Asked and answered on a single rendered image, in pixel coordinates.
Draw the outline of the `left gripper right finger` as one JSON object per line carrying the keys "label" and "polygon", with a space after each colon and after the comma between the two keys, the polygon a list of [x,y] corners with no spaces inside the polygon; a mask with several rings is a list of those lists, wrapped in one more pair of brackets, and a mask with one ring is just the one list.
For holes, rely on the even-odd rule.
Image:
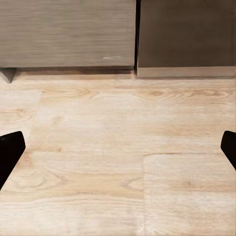
{"label": "left gripper right finger", "polygon": [[221,149],[236,170],[236,133],[225,131],[221,141]]}

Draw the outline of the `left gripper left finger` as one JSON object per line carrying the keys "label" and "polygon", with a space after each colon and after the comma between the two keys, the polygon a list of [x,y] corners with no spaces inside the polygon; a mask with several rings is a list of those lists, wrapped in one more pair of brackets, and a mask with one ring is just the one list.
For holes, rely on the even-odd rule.
{"label": "left gripper left finger", "polygon": [[22,131],[0,136],[0,190],[26,149]]}

